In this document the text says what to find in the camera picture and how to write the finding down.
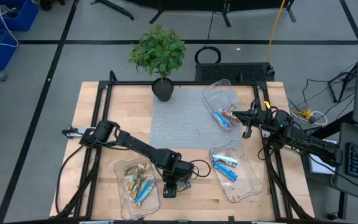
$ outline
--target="white cable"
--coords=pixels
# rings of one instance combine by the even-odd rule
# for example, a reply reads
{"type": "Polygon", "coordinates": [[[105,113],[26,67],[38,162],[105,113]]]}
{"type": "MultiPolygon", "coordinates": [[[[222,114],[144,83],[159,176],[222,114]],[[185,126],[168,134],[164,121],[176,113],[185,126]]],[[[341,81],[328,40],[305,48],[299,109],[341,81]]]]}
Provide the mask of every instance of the white cable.
{"type": "Polygon", "coordinates": [[[5,46],[10,46],[10,47],[17,47],[19,46],[19,41],[17,41],[17,39],[15,38],[15,36],[13,36],[12,32],[9,30],[9,28],[7,27],[5,21],[4,21],[4,17],[2,16],[2,11],[1,11],[1,7],[0,7],[0,17],[1,17],[1,21],[2,23],[4,24],[6,30],[9,32],[9,34],[11,35],[11,37],[15,40],[16,42],[16,45],[11,45],[11,44],[3,44],[3,43],[0,43],[0,45],[5,45],[5,46]]]}
{"type": "MultiPolygon", "coordinates": [[[[326,122],[324,122],[324,123],[314,123],[314,124],[317,124],[317,125],[326,125],[326,124],[328,124],[328,119],[327,119],[327,117],[326,117],[322,112],[320,112],[320,111],[313,111],[313,112],[311,112],[311,115],[313,116],[314,113],[321,114],[321,115],[324,117],[324,119],[326,120],[326,122]]],[[[294,112],[292,112],[292,111],[291,111],[291,114],[292,114],[293,116],[295,116],[296,118],[298,118],[299,120],[301,120],[301,121],[306,121],[306,122],[310,123],[310,121],[308,121],[307,119],[303,119],[303,118],[298,117],[298,115],[296,115],[296,114],[295,114],[294,112]]]]}

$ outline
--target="gray mat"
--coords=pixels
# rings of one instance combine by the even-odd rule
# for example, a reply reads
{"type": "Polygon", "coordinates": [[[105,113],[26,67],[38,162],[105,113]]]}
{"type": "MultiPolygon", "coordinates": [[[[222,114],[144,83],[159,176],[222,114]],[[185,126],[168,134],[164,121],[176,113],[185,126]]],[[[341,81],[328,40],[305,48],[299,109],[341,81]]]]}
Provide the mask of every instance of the gray mat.
{"type": "Polygon", "coordinates": [[[203,90],[175,89],[168,102],[154,97],[150,135],[153,147],[211,149],[233,140],[242,140],[241,127],[223,132],[203,104],[203,90]]]}

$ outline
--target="wooden tabletop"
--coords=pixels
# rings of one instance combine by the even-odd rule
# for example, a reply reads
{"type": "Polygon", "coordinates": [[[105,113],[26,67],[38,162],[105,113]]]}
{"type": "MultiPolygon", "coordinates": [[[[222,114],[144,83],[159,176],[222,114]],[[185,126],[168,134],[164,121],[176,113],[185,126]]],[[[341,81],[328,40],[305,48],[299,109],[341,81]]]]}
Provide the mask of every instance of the wooden tabletop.
{"type": "MultiPolygon", "coordinates": [[[[73,118],[73,126],[89,126],[93,114],[98,82],[83,82],[73,118]]],[[[205,86],[176,86],[175,88],[205,88],[205,86]]],[[[239,95],[241,104],[250,105],[254,100],[252,87],[233,86],[239,95]]],[[[287,99],[283,83],[268,83],[270,103],[282,110],[288,111],[287,99]]],[[[102,97],[99,119],[103,111],[104,97],[102,97]]],[[[122,130],[129,132],[135,138],[149,143],[150,127],[152,122],[153,93],[150,86],[113,86],[108,120],[117,122],[122,130]]],[[[79,147],[79,138],[69,139],[67,142],[66,159],[79,147]]],[[[260,131],[254,128],[249,139],[243,139],[244,151],[248,160],[260,181],[263,184],[262,193],[246,198],[239,203],[229,202],[221,189],[215,175],[211,173],[206,178],[198,178],[191,181],[191,188],[178,192],[176,198],[163,198],[163,182],[160,176],[155,176],[157,189],[160,194],[160,210],[147,215],[146,220],[227,220],[234,215],[235,220],[274,220],[272,198],[268,183],[268,175],[265,162],[257,157],[257,152],[262,148],[260,131]]],[[[184,161],[193,159],[209,160],[208,150],[205,149],[172,149],[182,154],[184,161]]],[[[77,190],[80,181],[81,168],[83,166],[85,149],[67,163],[60,181],[59,207],[62,209],[77,190]]],[[[305,173],[303,172],[301,159],[298,154],[286,149],[281,150],[283,167],[289,191],[296,201],[312,217],[313,207],[310,200],[305,173]]],[[[94,198],[92,219],[95,220],[121,220],[121,203],[117,187],[117,179],[114,173],[114,165],[121,160],[132,160],[141,156],[132,151],[115,151],[103,149],[99,167],[98,182],[94,198]]],[[[206,166],[198,165],[200,174],[208,171],[206,166]]],[[[283,200],[277,189],[281,216],[285,217],[283,200]]],[[[83,206],[80,215],[85,214],[88,192],[84,193],[83,206]]],[[[52,206],[51,215],[56,215],[52,206]]]]}

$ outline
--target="gray floor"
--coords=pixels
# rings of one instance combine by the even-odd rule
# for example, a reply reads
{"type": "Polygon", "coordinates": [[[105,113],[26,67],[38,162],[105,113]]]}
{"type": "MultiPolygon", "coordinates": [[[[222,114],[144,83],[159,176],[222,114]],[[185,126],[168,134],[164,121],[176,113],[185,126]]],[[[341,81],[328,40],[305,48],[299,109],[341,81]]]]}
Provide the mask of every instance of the gray floor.
{"type": "MultiPolygon", "coordinates": [[[[65,6],[54,4],[50,12],[40,11],[31,30],[15,33],[20,40],[59,40],[73,0],[65,6]]],[[[80,0],[68,40],[134,40],[149,28],[155,9],[113,0],[135,16],[131,21],[101,4],[80,0]]],[[[347,0],[358,26],[358,0],[347,0]]],[[[222,16],[214,15],[210,39],[268,40],[277,10],[233,12],[228,14],[232,27],[222,16]]],[[[278,23],[277,40],[357,40],[337,0],[295,0],[292,23],[283,12],[278,23]]],[[[210,12],[164,12],[155,24],[175,29],[184,39],[206,39],[210,12]]],[[[188,44],[183,67],[173,72],[172,80],[194,80],[194,54],[201,44],[188,44]]],[[[267,45],[217,44],[222,62],[263,62],[267,45]]],[[[56,51],[56,45],[21,45],[0,82],[0,204],[23,145],[45,77],[56,51]]],[[[138,74],[127,63],[130,45],[65,45],[30,145],[6,222],[47,218],[58,170],[67,140],[60,134],[73,119],[76,101],[83,81],[108,78],[114,70],[119,80],[154,80],[143,71],[138,74]]],[[[274,45],[271,63],[276,80],[284,82],[287,96],[299,103],[305,79],[329,80],[357,60],[358,45],[274,45]]],[[[205,51],[200,62],[213,62],[215,54],[205,51]]],[[[306,97],[326,88],[324,83],[310,83],[306,97]]],[[[328,114],[333,121],[351,98],[328,114]]],[[[309,102],[310,108],[325,112],[333,105],[328,91],[309,102]]],[[[339,192],[308,181],[317,217],[337,210],[339,192]]],[[[349,197],[347,221],[358,223],[358,199],[349,197]]]]}

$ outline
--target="yellow cable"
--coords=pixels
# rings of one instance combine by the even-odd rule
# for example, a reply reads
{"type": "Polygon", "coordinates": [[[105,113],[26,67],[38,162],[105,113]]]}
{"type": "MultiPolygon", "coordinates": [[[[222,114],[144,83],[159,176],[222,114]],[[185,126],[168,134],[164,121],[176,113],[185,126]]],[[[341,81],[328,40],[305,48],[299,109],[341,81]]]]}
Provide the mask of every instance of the yellow cable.
{"type": "Polygon", "coordinates": [[[274,37],[274,32],[276,30],[278,19],[280,18],[280,15],[281,15],[281,11],[283,10],[284,3],[285,3],[285,0],[283,0],[283,2],[281,3],[280,10],[278,11],[278,14],[276,17],[276,21],[274,21],[272,35],[270,36],[270,41],[268,42],[267,62],[270,62],[270,56],[272,54],[272,41],[273,41],[273,37],[274,37]]]}

